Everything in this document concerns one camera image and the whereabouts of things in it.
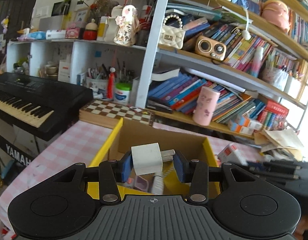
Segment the white pom-pom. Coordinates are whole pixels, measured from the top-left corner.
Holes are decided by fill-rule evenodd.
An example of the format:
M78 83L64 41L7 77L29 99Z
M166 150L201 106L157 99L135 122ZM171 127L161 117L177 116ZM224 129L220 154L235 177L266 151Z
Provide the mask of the white pom-pom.
M247 30L242 31L242 37L246 40L249 40L251 38L251 34Z

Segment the pink tumbler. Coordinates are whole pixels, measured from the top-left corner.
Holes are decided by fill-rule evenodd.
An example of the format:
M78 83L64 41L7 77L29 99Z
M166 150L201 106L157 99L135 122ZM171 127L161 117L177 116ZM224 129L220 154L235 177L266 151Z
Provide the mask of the pink tumbler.
M219 92L216 92L208 87L202 87L197 99L197 106L193 114L194 122L203 126L210 124L219 96Z

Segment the pink checkered tablecloth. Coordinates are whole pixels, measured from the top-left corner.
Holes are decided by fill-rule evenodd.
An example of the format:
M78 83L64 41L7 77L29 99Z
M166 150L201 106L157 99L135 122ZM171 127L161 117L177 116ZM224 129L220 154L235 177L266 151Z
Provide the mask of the pink checkered tablecloth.
M159 123L154 123L153 127L205 136ZM9 229L12 229L7 217L7 208L13 198L76 162L83 162L88 165L111 131L111 129L102 126L78 121L63 133L38 155L3 192L0 197L0 219L2 222ZM207 137L216 155L230 143L230 141ZM256 161L262 158L253 147L242 144L236 144L236 146L247 160Z

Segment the checkered wooden box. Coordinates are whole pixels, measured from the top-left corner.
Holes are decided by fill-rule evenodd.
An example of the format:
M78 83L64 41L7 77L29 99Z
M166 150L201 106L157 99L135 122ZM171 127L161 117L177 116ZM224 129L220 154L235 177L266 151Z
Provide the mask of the checkered wooden box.
M102 100L88 103L79 112L80 120L108 128L114 128L122 117L152 126L155 116L148 110Z

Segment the picture frame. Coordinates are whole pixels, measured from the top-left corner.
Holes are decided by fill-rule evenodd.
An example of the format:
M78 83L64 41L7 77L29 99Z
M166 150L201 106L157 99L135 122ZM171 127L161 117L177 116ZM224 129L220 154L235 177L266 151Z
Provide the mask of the picture frame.
M90 13L89 7L77 10L73 22L87 22L89 13Z
M67 4L64 4L62 6L61 10L59 10L59 6L60 6L61 3L64 3L64 2L56 2L56 3L54 3L51 16L67 15L68 11L69 11L69 8L71 6L71 1L72 0L69 0Z

